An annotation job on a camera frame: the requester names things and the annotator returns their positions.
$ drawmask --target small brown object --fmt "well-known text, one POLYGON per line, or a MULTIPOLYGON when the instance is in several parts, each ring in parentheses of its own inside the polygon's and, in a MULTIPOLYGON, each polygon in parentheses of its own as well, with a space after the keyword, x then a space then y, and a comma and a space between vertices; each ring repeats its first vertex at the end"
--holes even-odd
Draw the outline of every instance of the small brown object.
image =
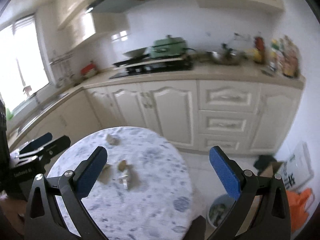
POLYGON ((126 160, 122 160, 119 164, 118 164, 118 170, 123 172, 125 169, 127 168, 127 161, 126 160))

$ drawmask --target orange cloth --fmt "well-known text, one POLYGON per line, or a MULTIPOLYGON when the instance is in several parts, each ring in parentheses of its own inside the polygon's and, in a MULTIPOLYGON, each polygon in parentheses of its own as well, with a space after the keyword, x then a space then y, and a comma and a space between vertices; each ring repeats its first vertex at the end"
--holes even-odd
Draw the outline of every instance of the orange cloth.
POLYGON ((291 233, 301 228, 306 222, 309 213, 305 211, 305 205, 311 194, 311 188, 307 188, 300 194, 287 190, 291 217, 291 233))

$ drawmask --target blue gripper pad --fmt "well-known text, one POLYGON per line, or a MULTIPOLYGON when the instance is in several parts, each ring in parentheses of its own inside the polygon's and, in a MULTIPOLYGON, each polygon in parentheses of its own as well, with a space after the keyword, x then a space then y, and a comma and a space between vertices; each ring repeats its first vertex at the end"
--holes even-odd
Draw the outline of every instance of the blue gripper pad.
POLYGON ((73 179, 78 199, 89 195, 104 165, 107 163, 107 159, 107 150, 102 146, 98 146, 89 158, 82 161, 75 169, 73 179))
POLYGON ((229 197, 238 200, 241 194, 240 180, 215 147, 212 147, 210 149, 209 161, 215 172, 217 173, 229 197))

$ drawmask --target metal screw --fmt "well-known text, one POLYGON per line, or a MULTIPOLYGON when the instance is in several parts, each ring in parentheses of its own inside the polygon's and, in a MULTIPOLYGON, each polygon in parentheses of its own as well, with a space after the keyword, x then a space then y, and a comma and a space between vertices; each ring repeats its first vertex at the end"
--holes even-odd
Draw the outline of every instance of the metal screw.
POLYGON ((251 177, 251 176, 252 176, 252 171, 245 170, 245 171, 244 171, 244 174, 245 174, 247 177, 251 177))
POLYGON ((275 174, 275 178, 276 178, 276 179, 282 179, 282 177, 281 177, 281 175, 280 175, 279 173, 276 173, 276 174, 275 174))
POLYGON ((42 174, 37 174, 37 175, 36 175, 36 180, 41 180, 41 179, 42 179, 42 177, 43 177, 43 175, 42 175, 42 174))
POLYGON ((70 177, 72 174, 73 174, 73 171, 66 171, 66 172, 64 173, 64 176, 70 177))

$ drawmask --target round table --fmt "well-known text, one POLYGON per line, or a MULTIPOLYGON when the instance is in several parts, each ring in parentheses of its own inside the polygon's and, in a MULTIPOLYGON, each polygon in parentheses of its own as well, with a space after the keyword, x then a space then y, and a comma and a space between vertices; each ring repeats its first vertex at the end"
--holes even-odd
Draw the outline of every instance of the round table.
MULTIPOLYGON (((82 203, 109 240, 181 240, 194 217, 188 170, 177 149, 149 129, 116 127, 88 135, 61 155, 48 177, 74 170, 97 146, 106 148, 111 166, 82 203), (118 138, 117 146, 106 141, 108 134, 118 138), (121 160, 131 165, 129 190, 119 183, 121 160)), ((57 202, 68 229, 78 234, 62 198, 57 202)))

